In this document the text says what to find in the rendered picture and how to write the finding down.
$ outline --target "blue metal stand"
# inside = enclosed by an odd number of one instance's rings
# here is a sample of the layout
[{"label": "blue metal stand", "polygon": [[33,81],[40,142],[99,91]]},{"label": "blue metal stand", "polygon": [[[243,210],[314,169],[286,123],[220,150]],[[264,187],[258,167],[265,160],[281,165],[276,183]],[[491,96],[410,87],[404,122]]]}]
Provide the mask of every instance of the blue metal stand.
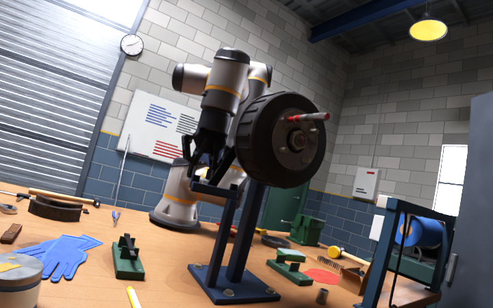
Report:
[{"label": "blue metal stand", "polygon": [[[192,264],[188,265],[191,275],[215,305],[263,303],[281,299],[281,295],[278,293],[267,292],[266,290],[269,288],[267,284],[244,268],[265,191],[265,185],[251,180],[237,237],[229,258],[229,266],[221,265],[227,237],[233,222],[233,214],[237,207],[237,200],[230,198],[225,204],[210,264],[203,266],[202,269],[197,269]],[[231,297],[225,295],[223,292],[226,289],[233,290],[234,295]]]},{"label": "blue metal stand", "polygon": [[378,247],[372,263],[372,270],[370,272],[370,277],[368,278],[368,284],[366,285],[362,304],[354,304],[354,307],[377,308],[381,287],[383,286],[385,274],[389,266],[389,259],[391,258],[391,251],[393,250],[395,243],[395,235],[399,225],[399,219],[401,218],[401,212],[439,220],[446,224],[442,233],[442,243],[438,250],[433,280],[431,280],[431,286],[426,287],[429,291],[435,293],[440,292],[440,286],[444,278],[444,268],[448,262],[450,247],[452,245],[456,217],[444,215],[406,201],[389,198],[385,209],[385,219],[383,220]]}]

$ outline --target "blue handled pliers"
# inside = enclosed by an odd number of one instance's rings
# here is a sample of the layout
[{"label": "blue handled pliers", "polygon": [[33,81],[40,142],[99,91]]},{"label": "blue handled pliers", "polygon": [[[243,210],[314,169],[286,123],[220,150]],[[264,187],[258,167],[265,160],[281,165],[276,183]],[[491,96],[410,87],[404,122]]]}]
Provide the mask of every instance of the blue handled pliers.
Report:
[{"label": "blue handled pliers", "polygon": [[121,216],[121,212],[118,211],[117,214],[115,214],[115,211],[113,211],[112,216],[114,218],[114,228],[115,228],[115,225],[117,224],[117,220],[119,219],[119,216]]}]

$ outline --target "blue paper roll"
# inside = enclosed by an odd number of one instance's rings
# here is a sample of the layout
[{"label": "blue paper roll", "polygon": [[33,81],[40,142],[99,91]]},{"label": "blue paper roll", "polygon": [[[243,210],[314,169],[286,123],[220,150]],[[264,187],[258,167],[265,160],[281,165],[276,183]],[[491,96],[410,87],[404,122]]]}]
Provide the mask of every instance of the blue paper roll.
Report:
[{"label": "blue paper roll", "polygon": [[[401,214],[399,226],[396,230],[395,242],[401,244],[403,234],[401,233],[405,222],[405,214]],[[442,241],[442,226],[434,219],[425,217],[410,217],[410,228],[406,232],[405,247],[421,246],[432,247],[437,246]]]}]

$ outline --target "wooden table top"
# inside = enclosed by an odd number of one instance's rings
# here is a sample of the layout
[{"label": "wooden table top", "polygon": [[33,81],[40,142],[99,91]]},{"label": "wooden table top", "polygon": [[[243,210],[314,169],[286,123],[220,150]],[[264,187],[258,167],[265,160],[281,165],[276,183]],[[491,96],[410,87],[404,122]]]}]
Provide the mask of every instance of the wooden table top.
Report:
[{"label": "wooden table top", "polygon": [[[0,190],[24,192],[27,188],[1,183]],[[16,197],[0,194],[0,202],[18,207],[17,215],[0,212],[0,237],[13,223],[23,225],[22,232],[12,245],[0,244],[0,253],[39,244],[42,241],[58,238],[62,234],[80,236],[86,234],[103,242],[88,253],[87,261],[80,265],[73,280],[61,279],[59,283],[42,281],[38,308],[92,308],[92,307],[130,307],[127,286],[132,286],[143,308],[213,308],[212,301],[197,284],[187,270],[188,264],[199,262],[209,264],[218,226],[201,223],[195,231],[171,231],[155,226],[149,222],[148,214],[132,209],[115,208],[102,205],[94,208],[86,205],[90,214],[82,214],[80,222],[58,222],[37,217],[28,213],[29,202],[15,202]],[[112,210],[119,210],[121,217],[113,227]],[[124,233],[136,238],[140,249],[140,259],[146,271],[144,281],[125,281],[115,279],[112,242],[117,242]],[[285,238],[287,233],[269,231],[270,235]],[[233,239],[229,238],[223,266],[227,265]],[[297,249],[308,256],[300,271],[319,268],[339,274],[337,270],[327,267],[316,260],[317,256],[326,257],[327,247],[307,247],[292,243],[291,249]],[[245,307],[319,307],[315,302],[318,289],[329,290],[326,307],[350,308],[362,302],[362,296],[356,296],[338,285],[326,285],[314,282],[311,286],[299,287],[266,265],[267,259],[275,259],[274,248],[264,246],[260,236],[255,235],[253,246],[246,263],[252,273],[281,294],[281,300],[273,303],[246,304]],[[334,260],[346,267],[360,267],[347,259]],[[378,308],[387,308],[393,275],[388,272],[382,289]],[[424,286],[399,276],[393,303],[400,308],[421,308],[440,300],[440,294],[424,289]]]}]

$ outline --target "blue ceiling beam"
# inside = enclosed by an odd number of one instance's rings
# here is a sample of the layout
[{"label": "blue ceiling beam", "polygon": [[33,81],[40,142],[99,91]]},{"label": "blue ceiling beam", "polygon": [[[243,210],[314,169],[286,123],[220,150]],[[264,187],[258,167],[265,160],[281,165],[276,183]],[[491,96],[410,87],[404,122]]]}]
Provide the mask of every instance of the blue ceiling beam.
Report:
[{"label": "blue ceiling beam", "polygon": [[309,41],[316,43],[423,2],[425,0],[372,0],[311,28]]}]

